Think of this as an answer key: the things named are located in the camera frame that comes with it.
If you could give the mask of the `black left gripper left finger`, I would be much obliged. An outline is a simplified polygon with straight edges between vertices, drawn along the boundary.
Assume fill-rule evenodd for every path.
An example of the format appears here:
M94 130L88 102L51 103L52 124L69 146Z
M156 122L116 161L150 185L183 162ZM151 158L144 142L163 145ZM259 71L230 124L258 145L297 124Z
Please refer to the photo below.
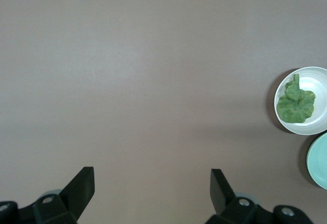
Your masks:
M1 223L77 223L95 193L93 167L83 167L60 193L47 194L24 208L1 202Z

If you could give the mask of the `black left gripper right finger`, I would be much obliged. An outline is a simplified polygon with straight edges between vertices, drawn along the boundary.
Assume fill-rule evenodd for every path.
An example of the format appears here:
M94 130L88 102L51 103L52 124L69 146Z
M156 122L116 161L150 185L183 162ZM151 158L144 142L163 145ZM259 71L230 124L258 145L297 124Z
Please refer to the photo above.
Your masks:
M312 224L311 219L300 209L278 205L269 212L244 196L236 196L220 169L212 169L210 197L216 211L207 223L256 224Z

